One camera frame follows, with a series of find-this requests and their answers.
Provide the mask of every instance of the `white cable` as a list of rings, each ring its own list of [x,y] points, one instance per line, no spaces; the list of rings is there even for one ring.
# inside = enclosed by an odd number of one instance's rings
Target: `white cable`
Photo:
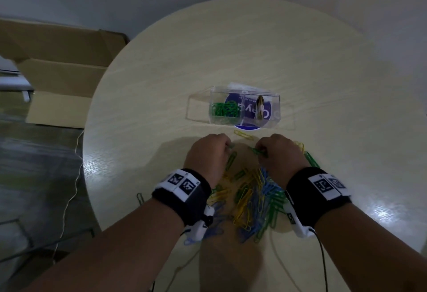
[[[66,214],[67,214],[67,209],[68,209],[68,206],[70,205],[70,202],[77,196],[77,193],[79,192],[79,190],[78,190],[78,188],[77,188],[77,182],[78,182],[78,180],[79,180],[79,178],[80,178],[80,175],[81,175],[81,172],[82,172],[82,166],[83,166],[83,157],[80,157],[78,154],[77,154],[77,148],[79,147],[79,139],[80,139],[80,137],[82,136],[82,134],[84,133],[84,130],[79,134],[79,136],[77,137],[77,144],[76,144],[76,147],[74,148],[74,154],[76,154],[76,156],[80,159],[80,160],[82,160],[82,163],[80,164],[80,167],[79,167],[79,174],[77,175],[77,177],[76,177],[76,180],[74,181],[74,194],[73,194],[73,196],[68,200],[68,202],[67,202],[67,204],[65,205],[65,209],[64,209],[64,213],[62,214],[62,232],[61,232],[61,235],[59,236],[59,239],[62,239],[62,237],[64,236],[64,232],[65,232],[65,216],[66,216]],[[55,246],[55,250],[53,251],[53,254],[52,254],[52,262],[53,262],[53,264],[55,265],[55,254],[56,254],[56,251],[57,251],[57,249],[58,249],[58,246],[59,246],[59,242],[56,244],[56,246]]]

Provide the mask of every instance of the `black wristband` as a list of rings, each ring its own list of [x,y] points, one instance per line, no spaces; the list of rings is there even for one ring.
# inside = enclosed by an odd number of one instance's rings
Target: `black wristband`
[[[173,209],[184,222],[184,225],[194,225],[204,214],[206,202],[212,189],[206,179],[192,169],[183,168],[183,171],[194,176],[200,184],[195,186],[183,202],[176,194],[163,187],[158,187],[152,192],[152,197]]]
[[[301,224],[312,228],[323,214],[351,203],[348,196],[341,195],[322,176],[319,176],[318,181],[309,180],[309,177],[319,174],[327,173],[317,167],[304,168],[291,178],[285,191]]]

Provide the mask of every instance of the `left hand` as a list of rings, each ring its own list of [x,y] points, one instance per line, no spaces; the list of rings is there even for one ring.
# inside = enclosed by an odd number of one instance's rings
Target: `left hand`
[[[231,139],[226,134],[210,134],[197,140],[189,150],[184,168],[198,172],[214,188],[226,168],[231,149]]]

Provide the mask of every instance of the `forearm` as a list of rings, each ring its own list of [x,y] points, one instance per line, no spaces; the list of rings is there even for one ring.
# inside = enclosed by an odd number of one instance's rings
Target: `forearm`
[[[427,260],[349,203],[315,230],[353,292],[427,291]]]
[[[172,209],[148,200],[43,273],[26,292],[148,291],[183,230]]]

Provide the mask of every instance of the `hand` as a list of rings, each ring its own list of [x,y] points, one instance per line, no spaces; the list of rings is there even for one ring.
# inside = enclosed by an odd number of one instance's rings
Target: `hand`
[[[231,149],[230,138],[224,133],[210,134],[197,140],[189,150],[184,162],[184,168],[198,172],[214,188],[220,181],[226,168]]]
[[[281,188],[286,189],[289,180],[299,170],[310,167],[301,149],[292,140],[275,133],[271,137],[261,138],[255,148],[266,150],[267,156],[258,155],[260,165]]]

